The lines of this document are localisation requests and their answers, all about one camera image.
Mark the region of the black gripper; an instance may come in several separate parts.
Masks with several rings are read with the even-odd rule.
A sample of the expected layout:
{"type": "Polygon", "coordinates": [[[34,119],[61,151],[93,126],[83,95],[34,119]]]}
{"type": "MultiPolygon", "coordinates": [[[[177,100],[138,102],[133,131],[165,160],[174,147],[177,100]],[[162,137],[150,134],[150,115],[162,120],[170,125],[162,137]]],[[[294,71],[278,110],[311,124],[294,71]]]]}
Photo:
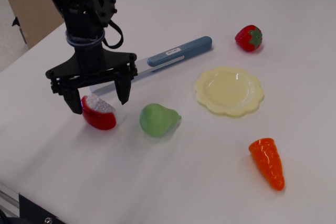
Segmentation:
{"type": "Polygon", "coordinates": [[[53,93],[62,94],[66,104],[75,114],[82,114],[77,89],[114,81],[121,104],[129,100],[131,81],[137,75],[136,55],[127,52],[108,51],[101,43],[92,47],[75,47],[74,55],[64,63],[46,72],[53,93]]]}

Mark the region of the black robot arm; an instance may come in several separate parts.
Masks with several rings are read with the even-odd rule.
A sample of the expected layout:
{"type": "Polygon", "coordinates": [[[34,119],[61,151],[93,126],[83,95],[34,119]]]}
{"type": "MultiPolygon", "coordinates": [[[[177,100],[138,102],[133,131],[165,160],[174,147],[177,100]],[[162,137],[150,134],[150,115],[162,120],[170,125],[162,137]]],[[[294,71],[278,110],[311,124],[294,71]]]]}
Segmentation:
{"type": "Polygon", "coordinates": [[[82,113],[79,89],[113,81],[122,104],[129,100],[131,81],[137,76],[136,54],[117,52],[123,38],[108,45],[105,28],[122,30],[112,21],[116,0],[52,0],[66,25],[66,40],[75,53],[64,63],[48,70],[53,93],[76,114],[82,113]]]}

